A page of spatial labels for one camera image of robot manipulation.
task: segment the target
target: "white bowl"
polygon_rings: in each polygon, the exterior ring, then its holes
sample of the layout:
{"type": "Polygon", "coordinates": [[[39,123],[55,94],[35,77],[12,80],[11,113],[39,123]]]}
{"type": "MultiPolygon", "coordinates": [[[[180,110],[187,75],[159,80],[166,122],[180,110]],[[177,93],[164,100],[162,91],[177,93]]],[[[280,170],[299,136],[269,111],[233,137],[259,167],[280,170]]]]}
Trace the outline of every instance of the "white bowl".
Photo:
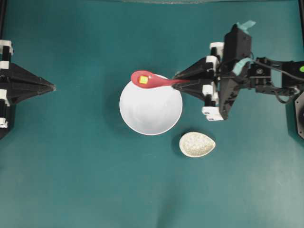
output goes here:
{"type": "Polygon", "coordinates": [[[162,134],[181,116],[181,93],[171,86],[142,89],[129,82],[120,96],[119,109],[125,123],[134,131],[145,135],[162,134]]]}

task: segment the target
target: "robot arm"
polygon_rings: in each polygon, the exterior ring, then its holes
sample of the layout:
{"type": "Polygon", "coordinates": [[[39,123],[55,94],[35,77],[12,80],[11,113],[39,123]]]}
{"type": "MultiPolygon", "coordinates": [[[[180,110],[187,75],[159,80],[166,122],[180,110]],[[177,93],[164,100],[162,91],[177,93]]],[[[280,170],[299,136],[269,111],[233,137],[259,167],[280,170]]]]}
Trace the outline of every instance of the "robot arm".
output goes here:
{"type": "Polygon", "coordinates": [[[279,62],[268,58],[251,58],[251,37],[243,25],[235,24],[224,43],[211,43],[210,56],[178,73],[174,78],[190,82],[172,87],[205,102],[202,112],[210,121],[226,120],[241,89],[257,93],[287,96],[290,101],[304,90],[304,61],[279,62]],[[271,70],[282,73],[282,87],[275,87],[271,70]]]}

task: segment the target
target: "white speckled saucer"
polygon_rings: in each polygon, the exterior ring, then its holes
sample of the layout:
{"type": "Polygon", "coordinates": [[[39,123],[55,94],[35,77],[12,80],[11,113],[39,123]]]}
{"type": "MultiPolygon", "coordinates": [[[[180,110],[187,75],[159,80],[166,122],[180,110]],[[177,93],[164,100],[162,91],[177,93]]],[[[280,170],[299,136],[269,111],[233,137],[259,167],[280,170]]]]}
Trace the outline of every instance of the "white speckled saucer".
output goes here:
{"type": "Polygon", "coordinates": [[[199,132],[188,132],[180,139],[180,150],[188,157],[198,158],[210,153],[215,142],[199,132]]]}

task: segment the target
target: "teal surface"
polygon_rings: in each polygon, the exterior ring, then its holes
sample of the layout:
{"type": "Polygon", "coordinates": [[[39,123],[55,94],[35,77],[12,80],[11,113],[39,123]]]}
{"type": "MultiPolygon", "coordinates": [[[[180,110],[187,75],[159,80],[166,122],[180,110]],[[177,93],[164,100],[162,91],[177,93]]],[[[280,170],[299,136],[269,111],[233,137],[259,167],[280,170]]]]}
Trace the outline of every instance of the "teal surface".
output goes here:
{"type": "Polygon", "coordinates": [[[20,103],[0,141],[0,227],[304,227],[304,143],[274,96],[242,91],[227,121],[208,122],[183,95],[179,122],[159,136],[119,113],[133,71],[171,77],[249,19],[255,56],[304,59],[297,1],[9,0],[12,61],[57,91],[20,103]],[[192,130],[215,150],[183,156],[179,137],[192,130]]]}

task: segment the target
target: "bowl rim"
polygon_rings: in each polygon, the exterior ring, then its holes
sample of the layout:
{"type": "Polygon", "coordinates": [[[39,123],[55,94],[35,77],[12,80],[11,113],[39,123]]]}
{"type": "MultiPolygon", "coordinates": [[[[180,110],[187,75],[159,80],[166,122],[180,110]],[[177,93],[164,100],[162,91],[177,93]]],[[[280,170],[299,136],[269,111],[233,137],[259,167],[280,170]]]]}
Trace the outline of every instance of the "bowl rim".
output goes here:
{"type": "Polygon", "coordinates": [[[121,110],[121,99],[122,99],[122,94],[123,94],[125,88],[126,88],[130,83],[133,84],[133,82],[130,81],[130,82],[123,88],[123,90],[122,90],[122,92],[121,92],[121,94],[120,94],[120,98],[119,98],[119,112],[120,112],[120,115],[121,115],[123,121],[128,125],[129,128],[131,128],[133,131],[135,131],[135,132],[137,132],[137,133],[139,133],[139,134],[143,134],[143,135],[159,135],[159,134],[163,134],[163,133],[169,131],[172,127],[174,127],[174,126],[176,125],[176,123],[180,120],[181,113],[182,113],[182,108],[183,108],[183,102],[182,102],[181,93],[180,93],[180,91],[178,91],[178,90],[177,90],[177,91],[179,92],[179,95],[180,95],[179,98],[180,98],[180,103],[181,103],[181,109],[180,109],[180,113],[179,113],[178,118],[176,119],[176,121],[174,122],[174,124],[172,124],[172,126],[171,126],[170,128],[168,128],[168,129],[165,130],[165,131],[162,131],[162,132],[160,132],[160,133],[155,133],[155,134],[143,133],[143,132],[140,132],[140,131],[138,131],[138,130],[132,128],[132,127],[127,123],[127,121],[124,119],[124,116],[123,116],[122,110],[121,110]]]}

